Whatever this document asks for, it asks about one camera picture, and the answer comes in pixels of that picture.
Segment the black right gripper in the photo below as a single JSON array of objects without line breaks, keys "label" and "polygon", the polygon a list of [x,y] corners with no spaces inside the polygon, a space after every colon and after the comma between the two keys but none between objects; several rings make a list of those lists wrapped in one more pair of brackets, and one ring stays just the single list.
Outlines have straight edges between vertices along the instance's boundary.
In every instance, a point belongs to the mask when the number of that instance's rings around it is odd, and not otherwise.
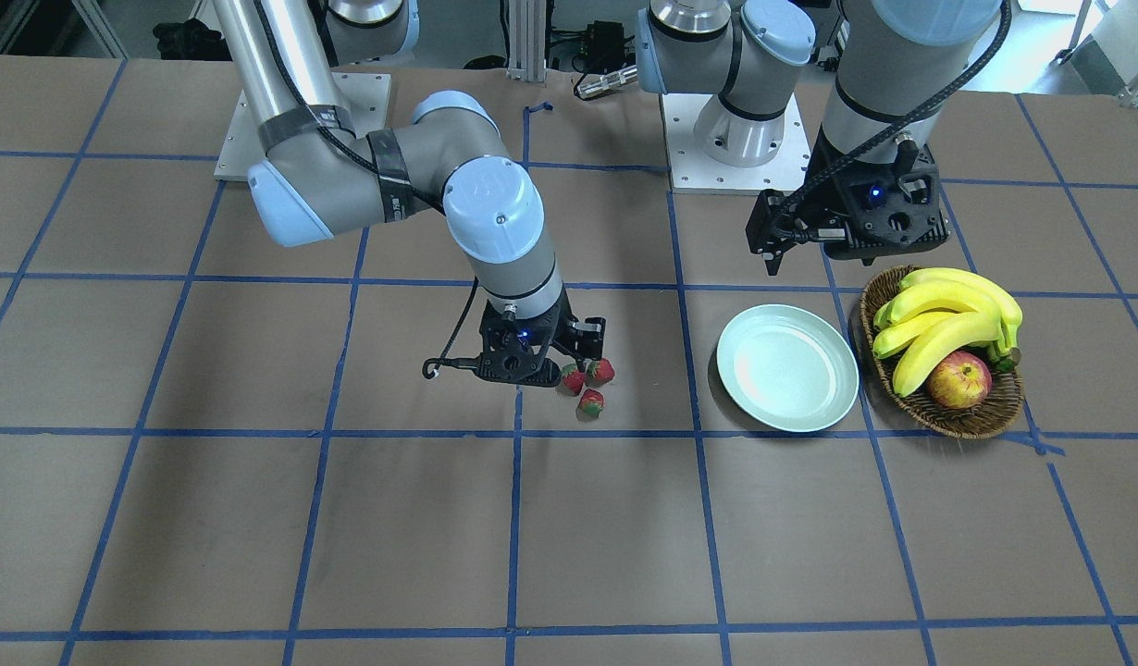
[{"label": "black right gripper", "polygon": [[475,357],[475,376],[486,383],[556,387],[561,365],[549,357],[551,351],[589,368],[603,357],[607,319],[574,316],[566,301],[556,301],[547,312],[531,319],[502,314],[486,304],[477,332],[483,342]]}]

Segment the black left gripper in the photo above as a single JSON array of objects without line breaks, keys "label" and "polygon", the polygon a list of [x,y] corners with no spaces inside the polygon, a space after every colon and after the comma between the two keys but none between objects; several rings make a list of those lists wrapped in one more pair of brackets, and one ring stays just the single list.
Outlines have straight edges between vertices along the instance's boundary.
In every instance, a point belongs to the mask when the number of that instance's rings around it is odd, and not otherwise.
[{"label": "black left gripper", "polygon": [[889,148],[881,163],[853,161],[806,194],[805,225],[830,258],[924,253],[950,239],[927,146],[900,138]]}]

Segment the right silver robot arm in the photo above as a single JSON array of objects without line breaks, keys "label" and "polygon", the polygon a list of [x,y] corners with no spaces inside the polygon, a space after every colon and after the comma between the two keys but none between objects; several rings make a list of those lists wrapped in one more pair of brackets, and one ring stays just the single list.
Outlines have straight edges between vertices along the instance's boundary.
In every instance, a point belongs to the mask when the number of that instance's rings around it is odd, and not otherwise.
[{"label": "right silver robot arm", "polygon": [[262,157],[246,170],[269,236],[281,246],[327,241],[404,222],[427,208],[445,216],[486,294],[480,353],[424,360],[485,383],[555,387],[556,351],[586,370],[603,355],[602,316],[578,319],[566,295],[542,194],[510,156],[498,125],[471,94],[439,90],[409,126],[360,131],[303,1],[217,1]]}]

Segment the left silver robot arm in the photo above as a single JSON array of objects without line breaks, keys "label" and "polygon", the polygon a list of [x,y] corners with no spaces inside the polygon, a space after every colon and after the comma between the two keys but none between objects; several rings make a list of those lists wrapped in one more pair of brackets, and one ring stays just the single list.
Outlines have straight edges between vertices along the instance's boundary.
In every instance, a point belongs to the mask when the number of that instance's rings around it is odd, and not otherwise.
[{"label": "left silver robot arm", "polygon": [[[769,273],[800,244],[831,260],[925,253],[949,239],[927,148],[948,100],[1008,36],[1008,1],[841,1],[847,46],[793,192],[762,187],[744,233]],[[785,110],[817,49],[793,1],[649,1],[634,38],[640,87],[706,94],[695,129],[731,166],[772,161]]]}]

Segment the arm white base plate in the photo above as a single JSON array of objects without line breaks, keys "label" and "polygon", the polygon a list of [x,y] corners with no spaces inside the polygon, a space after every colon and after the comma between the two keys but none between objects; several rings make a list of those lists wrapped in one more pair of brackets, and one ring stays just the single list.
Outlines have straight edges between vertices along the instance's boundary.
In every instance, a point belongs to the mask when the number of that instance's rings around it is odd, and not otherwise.
[{"label": "arm white base plate", "polygon": [[[346,123],[354,134],[386,128],[391,101],[391,75],[380,72],[333,72],[332,79],[340,90],[343,106],[351,121]],[[267,94],[251,97],[242,89],[225,140],[218,147],[214,176],[218,181],[244,182],[248,168],[264,161],[267,149],[259,138],[261,121],[272,117]]]},{"label": "arm white base plate", "polygon": [[714,94],[662,94],[661,107],[674,192],[793,192],[803,184],[810,147],[795,96],[762,123],[731,117]]}]

